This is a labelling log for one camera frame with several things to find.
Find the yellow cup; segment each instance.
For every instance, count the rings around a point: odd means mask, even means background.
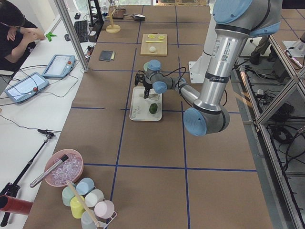
[[[73,197],[70,202],[71,212],[74,218],[80,219],[85,209],[82,207],[81,203],[78,201],[77,197]]]

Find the red cylinder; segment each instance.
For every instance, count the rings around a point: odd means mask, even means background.
[[[10,196],[0,196],[0,210],[10,213],[28,215],[33,203]]]

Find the wooden cutting board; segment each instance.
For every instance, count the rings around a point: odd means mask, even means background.
[[[150,52],[151,47],[155,47],[155,52]],[[166,34],[143,34],[141,45],[141,56],[167,56],[167,35]]]

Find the black tripod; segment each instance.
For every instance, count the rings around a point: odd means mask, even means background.
[[[19,174],[17,179],[14,181],[14,183],[9,182],[9,183],[6,184],[4,189],[0,192],[0,196],[2,196],[2,195],[7,195],[7,196],[10,196],[10,197],[16,197],[17,196],[17,193],[20,189],[20,186],[18,185],[18,182],[23,177],[23,175],[26,173],[26,171],[29,169],[29,167],[33,163],[35,157],[38,155],[38,153],[41,151],[41,149],[44,147],[44,145],[48,142],[48,140],[52,139],[53,137],[56,136],[54,133],[48,132],[48,130],[38,130],[38,132],[46,135],[47,139],[45,139],[43,141],[43,144],[41,145],[41,147],[39,148],[37,153],[35,153],[34,157],[27,163],[27,165],[24,167],[22,172]],[[4,217],[2,219],[2,222],[0,224],[1,227],[5,227],[8,224],[9,217],[10,217],[10,213],[5,212]]]

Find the white ball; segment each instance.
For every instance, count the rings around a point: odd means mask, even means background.
[[[149,51],[150,51],[150,52],[155,52],[155,51],[156,51],[156,47],[154,47],[154,46],[150,47],[150,48],[149,48]]]

